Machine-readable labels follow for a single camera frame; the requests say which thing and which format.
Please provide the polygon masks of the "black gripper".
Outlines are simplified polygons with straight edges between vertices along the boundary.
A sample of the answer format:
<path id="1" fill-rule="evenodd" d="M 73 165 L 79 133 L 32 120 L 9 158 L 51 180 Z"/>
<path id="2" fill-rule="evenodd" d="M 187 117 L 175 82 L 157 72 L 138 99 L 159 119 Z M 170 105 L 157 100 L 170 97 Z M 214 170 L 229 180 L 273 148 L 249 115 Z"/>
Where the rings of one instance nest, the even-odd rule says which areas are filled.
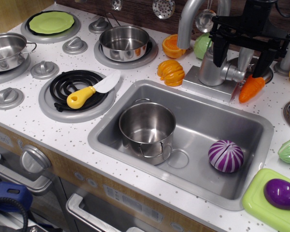
<path id="1" fill-rule="evenodd" d="M 219 68 L 231 44 L 261 52 L 253 78 L 263 77 L 272 62 L 287 53 L 290 33 L 275 27 L 268 19 L 243 15 L 214 16 L 212 22 L 213 63 Z"/>

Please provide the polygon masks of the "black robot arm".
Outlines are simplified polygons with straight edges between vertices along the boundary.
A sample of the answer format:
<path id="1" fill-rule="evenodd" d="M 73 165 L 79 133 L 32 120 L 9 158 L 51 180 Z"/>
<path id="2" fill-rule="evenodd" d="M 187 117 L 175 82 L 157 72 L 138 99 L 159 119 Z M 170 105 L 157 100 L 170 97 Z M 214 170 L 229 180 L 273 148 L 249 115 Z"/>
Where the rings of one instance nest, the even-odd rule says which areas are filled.
<path id="1" fill-rule="evenodd" d="M 213 63 L 221 67 L 230 44 L 259 51 L 253 77 L 260 77 L 275 59 L 285 57 L 290 33 L 275 27 L 268 19 L 276 0 L 247 0 L 240 16 L 214 16 L 210 38 Z"/>

